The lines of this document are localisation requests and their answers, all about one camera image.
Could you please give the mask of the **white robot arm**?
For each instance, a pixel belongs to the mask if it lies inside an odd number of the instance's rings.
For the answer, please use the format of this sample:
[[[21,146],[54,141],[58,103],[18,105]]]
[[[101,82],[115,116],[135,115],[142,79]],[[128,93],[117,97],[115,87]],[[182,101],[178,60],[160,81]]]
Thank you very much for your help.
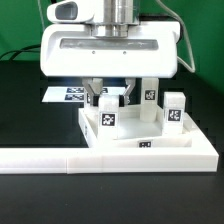
[[[143,21],[137,0],[63,0],[47,8],[52,22],[42,36],[40,68],[47,76],[80,77],[90,86],[95,78],[124,78],[121,104],[137,78],[171,78],[177,72],[177,21]]]

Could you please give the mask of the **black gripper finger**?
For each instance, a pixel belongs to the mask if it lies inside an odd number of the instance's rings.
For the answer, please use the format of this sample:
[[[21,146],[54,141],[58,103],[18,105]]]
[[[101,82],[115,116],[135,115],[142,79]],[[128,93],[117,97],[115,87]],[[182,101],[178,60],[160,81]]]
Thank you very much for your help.
[[[130,102],[129,96],[135,87],[136,79],[135,78],[126,78],[125,83],[126,83],[125,91],[122,95],[119,96],[119,106],[120,107],[125,107],[126,105],[129,104],[129,102]]]
[[[84,89],[87,91],[90,98],[90,105],[97,106],[100,94],[103,90],[103,79],[102,78],[83,78],[82,84]]]

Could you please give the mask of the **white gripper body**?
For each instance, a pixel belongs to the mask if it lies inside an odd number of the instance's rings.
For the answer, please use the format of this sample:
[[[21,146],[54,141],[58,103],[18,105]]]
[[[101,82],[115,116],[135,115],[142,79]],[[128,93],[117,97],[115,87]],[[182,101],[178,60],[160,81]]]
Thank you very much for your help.
[[[125,38],[97,38],[87,25],[54,24],[42,36],[40,67],[47,76],[171,78],[179,39],[177,21],[142,22]]]

